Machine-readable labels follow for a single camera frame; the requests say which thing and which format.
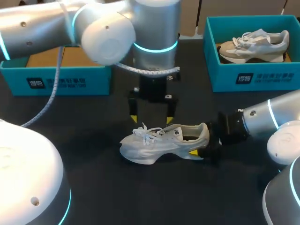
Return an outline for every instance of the shoe tongue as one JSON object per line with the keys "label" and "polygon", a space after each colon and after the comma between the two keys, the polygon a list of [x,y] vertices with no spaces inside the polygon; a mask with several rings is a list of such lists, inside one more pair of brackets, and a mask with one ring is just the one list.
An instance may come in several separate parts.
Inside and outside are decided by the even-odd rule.
{"label": "shoe tongue", "polygon": [[259,36],[264,36],[266,34],[267,34],[267,32],[265,32],[263,29],[259,29],[257,31],[254,31],[254,32],[248,34],[247,36],[250,37],[250,38],[256,38],[256,37],[259,37]]}
{"label": "shoe tongue", "polygon": [[174,130],[170,131],[178,140],[183,141],[182,129],[181,127],[175,128]]}

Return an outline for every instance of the teal shoe box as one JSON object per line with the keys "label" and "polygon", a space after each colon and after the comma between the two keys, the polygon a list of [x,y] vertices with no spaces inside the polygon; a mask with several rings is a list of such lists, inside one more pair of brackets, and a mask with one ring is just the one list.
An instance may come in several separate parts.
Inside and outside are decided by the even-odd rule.
{"label": "teal shoe box", "polygon": [[[263,29],[267,33],[290,33],[287,54],[291,62],[222,64],[216,44]],[[300,24],[293,15],[208,17],[204,54],[214,92],[296,90],[300,88]]]}
{"label": "teal shoe box", "polygon": [[[0,71],[14,96],[49,96],[57,57],[58,49],[53,49],[28,58],[3,61]],[[80,48],[65,48],[58,96],[109,95],[110,80],[109,67],[91,62]]]}

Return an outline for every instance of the logo on box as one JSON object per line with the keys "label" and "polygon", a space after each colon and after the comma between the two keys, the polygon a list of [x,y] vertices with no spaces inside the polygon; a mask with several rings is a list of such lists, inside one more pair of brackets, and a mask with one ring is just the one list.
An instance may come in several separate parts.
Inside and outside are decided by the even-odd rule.
{"label": "logo on box", "polygon": [[236,84],[250,84],[252,81],[253,73],[239,74],[236,79]]}
{"label": "logo on box", "polygon": [[31,89],[44,89],[45,88],[42,78],[27,78],[27,82]]}

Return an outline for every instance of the black table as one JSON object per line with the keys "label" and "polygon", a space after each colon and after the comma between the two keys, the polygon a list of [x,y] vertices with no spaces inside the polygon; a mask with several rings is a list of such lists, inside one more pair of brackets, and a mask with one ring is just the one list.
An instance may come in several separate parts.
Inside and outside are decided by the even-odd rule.
{"label": "black table", "polygon": [[[174,123],[199,124],[218,111],[229,113],[286,93],[212,93],[201,40],[181,41],[176,65],[182,80],[169,86],[180,100]],[[273,166],[266,141],[224,147],[219,167],[172,156],[151,166],[130,163],[120,156],[119,141],[140,127],[129,117],[126,97],[138,77],[113,71],[112,95],[57,97],[30,127],[63,159],[73,195],[66,224],[266,224],[257,188],[260,174]],[[0,94],[0,118],[14,124],[27,122],[48,100],[12,97],[3,79]],[[165,105],[141,101],[139,106],[139,119],[149,128],[165,126]]]}

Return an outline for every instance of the white sneaker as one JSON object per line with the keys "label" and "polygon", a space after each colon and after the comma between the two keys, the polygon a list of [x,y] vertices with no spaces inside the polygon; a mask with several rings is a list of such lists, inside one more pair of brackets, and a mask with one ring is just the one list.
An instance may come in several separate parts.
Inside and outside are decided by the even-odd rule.
{"label": "white sneaker", "polygon": [[221,57],[233,63],[245,63],[253,58],[283,62],[289,42],[290,35],[286,30],[271,34],[259,29],[223,43],[218,50]]}
{"label": "white sneaker", "polygon": [[210,133],[205,123],[199,126],[173,124],[164,129],[143,127],[133,130],[133,134],[120,143],[120,153],[126,159],[151,165],[162,155],[173,153],[181,158],[199,160],[191,152],[205,148],[210,140]]}

